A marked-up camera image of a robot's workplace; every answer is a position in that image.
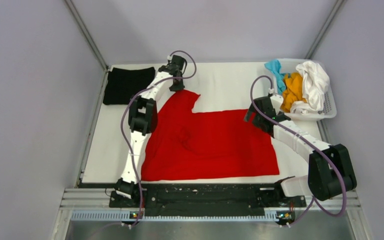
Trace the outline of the red t shirt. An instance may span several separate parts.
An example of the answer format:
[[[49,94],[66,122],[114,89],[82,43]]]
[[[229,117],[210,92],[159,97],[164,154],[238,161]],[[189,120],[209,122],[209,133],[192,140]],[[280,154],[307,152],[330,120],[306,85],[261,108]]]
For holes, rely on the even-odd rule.
[[[197,93],[172,95],[158,113],[141,167],[146,182],[280,173],[271,136],[244,121],[246,110],[193,112]]]

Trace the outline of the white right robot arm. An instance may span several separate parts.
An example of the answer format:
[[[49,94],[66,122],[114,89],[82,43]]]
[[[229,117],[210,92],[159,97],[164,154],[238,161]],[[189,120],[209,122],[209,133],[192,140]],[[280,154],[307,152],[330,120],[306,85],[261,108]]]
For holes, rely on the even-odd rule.
[[[280,181],[281,187],[273,192],[279,206],[287,206],[295,196],[312,195],[325,201],[352,191],[357,179],[348,149],[342,144],[332,145],[300,129],[294,121],[280,111],[279,95],[269,94],[255,98],[244,121],[288,146],[308,164],[308,173],[290,176]]]

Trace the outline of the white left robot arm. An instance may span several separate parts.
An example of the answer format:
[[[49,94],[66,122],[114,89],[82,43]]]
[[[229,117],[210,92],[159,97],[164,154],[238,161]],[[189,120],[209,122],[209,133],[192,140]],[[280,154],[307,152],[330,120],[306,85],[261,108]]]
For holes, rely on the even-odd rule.
[[[140,161],[147,141],[158,124],[157,102],[167,92],[185,88],[184,73],[188,61],[177,51],[166,64],[130,70],[113,68],[105,89],[104,104],[126,106],[120,130],[127,144],[126,163],[110,195],[110,207],[142,207],[144,190],[140,179]]]

